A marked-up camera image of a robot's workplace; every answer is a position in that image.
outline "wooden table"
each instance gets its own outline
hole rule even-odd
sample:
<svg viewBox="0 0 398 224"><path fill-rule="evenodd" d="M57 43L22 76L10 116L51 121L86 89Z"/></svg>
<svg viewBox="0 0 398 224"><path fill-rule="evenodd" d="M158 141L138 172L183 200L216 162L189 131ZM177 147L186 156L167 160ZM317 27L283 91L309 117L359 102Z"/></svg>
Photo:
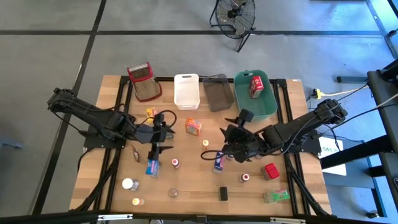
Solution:
<svg viewBox="0 0 398 224"><path fill-rule="evenodd" d="M96 105L100 108L114 106L118 93L120 76L106 75L103 78L99 90ZM150 102L140 103L135 96L132 97L129 113L141 122L146 118L146 108L155 107L157 111L173 110L177 114L177 123L173 127L176 132L174 138L166 140L165 146L174 146L173 149L164 151L159 161L162 163L159 178L145 175L147 167L147 154L150 144L139 144L128 141L122 150L116 185L112 201L112 212L131 213L168 213L168 214L208 214L208 215L277 215L291 216L292 208L290 200L281 202L264 203L263 193L271 190L287 189L287 176L283 156L266 156L253 162L238 163L235 160L225 161L224 170L220 174L212 173L213 161L204 161L200 158L203 152L201 142L209 140L210 149L220 150L224 144L224 137L219 128L226 128L228 123L224 118L235 118L239 114L236 103L228 109L219 112L210 112L208 103L200 84L200 106L197 110L179 111L174 105L174 83L161 82L163 95ZM289 98L293 117L297 118L307 112L303 86L300 80L287 80ZM287 121L285 103L282 89L280 91L280 103ZM199 119L202 123L202 131L199 137L185 132L185 120L187 117ZM172 115L166 115L166 121L170 124ZM264 121L247 123L245 128L257 131L267 125L276 124L277 115L272 115ZM135 146L142 160L137 163L133 159L132 147ZM98 182L104 149L94 149L82 160L80 171L75 184L70 208L76 208L93 190ZM171 160L177 158L180 168L174 169ZM301 153L301 161L305 183L317 202L323 209L331 213L329 199L323 180L319 160L310 154ZM260 175L260 167L273 162L280 177L275 180L264 180ZM238 183L238 176L248 173L250 180L244 184ZM140 182L139 189L135 192L125 190L121 186L124 178L130 177ZM218 189L221 186L228 188L228 201L218 200ZM103 191L100 208L104 208L106 186ZM178 189L177 198L169 198L167 192L171 188ZM300 213L303 213L300 191L295 186L297 205ZM145 204L137 207L132 205L135 197L143 198Z"/></svg>

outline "black fan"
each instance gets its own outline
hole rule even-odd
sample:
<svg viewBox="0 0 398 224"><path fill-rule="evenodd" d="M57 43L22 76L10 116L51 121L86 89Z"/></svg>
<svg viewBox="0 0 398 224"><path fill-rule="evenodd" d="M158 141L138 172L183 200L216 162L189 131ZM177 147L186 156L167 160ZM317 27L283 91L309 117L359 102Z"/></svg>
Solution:
<svg viewBox="0 0 398 224"><path fill-rule="evenodd" d="M255 9L254 0L217 0L209 23L212 27L219 27L229 38L242 39L237 50L239 52L255 29L253 27L256 18ZM216 13L217 25L211 23L214 13Z"/></svg>

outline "white bottle cap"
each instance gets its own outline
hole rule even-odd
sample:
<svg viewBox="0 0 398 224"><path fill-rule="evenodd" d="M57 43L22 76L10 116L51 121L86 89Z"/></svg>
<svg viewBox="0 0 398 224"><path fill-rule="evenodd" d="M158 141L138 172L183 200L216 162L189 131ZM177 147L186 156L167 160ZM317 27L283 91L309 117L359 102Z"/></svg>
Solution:
<svg viewBox="0 0 398 224"><path fill-rule="evenodd" d="M244 180L244 181L248 181L249 178L250 178L249 174L243 174L242 175L242 180Z"/></svg>
<svg viewBox="0 0 398 224"><path fill-rule="evenodd" d="M173 164L173 166L177 166L178 165L178 159L172 159L172 164Z"/></svg>
<svg viewBox="0 0 398 224"><path fill-rule="evenodd" d="M139 198L134 198L134 199L132 200L132 204L133 204L133 205L139 205L140 202L141 202L141 200L139 200Z"/></svg>
<svg viewBox="0 0 398 224"><path fill-rule="evenodd" d="M134 184L134 182L132 181L132 179L130 178L126 178L123 180L122 182L122 186L124 189L130 189L132 188L132 185Z"/></svg>

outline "red cube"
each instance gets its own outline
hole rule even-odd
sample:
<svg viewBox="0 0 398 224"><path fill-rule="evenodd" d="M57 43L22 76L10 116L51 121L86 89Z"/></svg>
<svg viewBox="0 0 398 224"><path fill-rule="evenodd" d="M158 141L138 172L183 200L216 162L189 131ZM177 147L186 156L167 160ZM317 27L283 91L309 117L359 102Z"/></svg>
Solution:
<svg viewBox="0 0 398 224"><path fill-rule="evenodd" d="M272 180L279 176L279 171L273 163L270 163L265 167L261 167L261 173L266 180Z"/></svg>
<svg viewBox="0 0 398 224"><path fill-rule="evenodd" d="M264 85L262 84L261 77L260 76L253 77L249 87L250 98L252 99L258 98L263 89Z"/></svg>

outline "orange box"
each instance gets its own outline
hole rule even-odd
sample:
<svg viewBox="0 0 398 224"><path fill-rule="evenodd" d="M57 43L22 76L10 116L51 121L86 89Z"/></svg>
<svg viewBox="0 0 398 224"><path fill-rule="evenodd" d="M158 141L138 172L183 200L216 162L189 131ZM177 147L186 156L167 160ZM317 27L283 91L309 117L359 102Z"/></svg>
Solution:
<svg viewBox="0 0 398 224"><path fill-rule="evenodd" d="M201 122L192 118L187 118L187 121L185 122L185 131L199 136L201 129Z"/></svg>

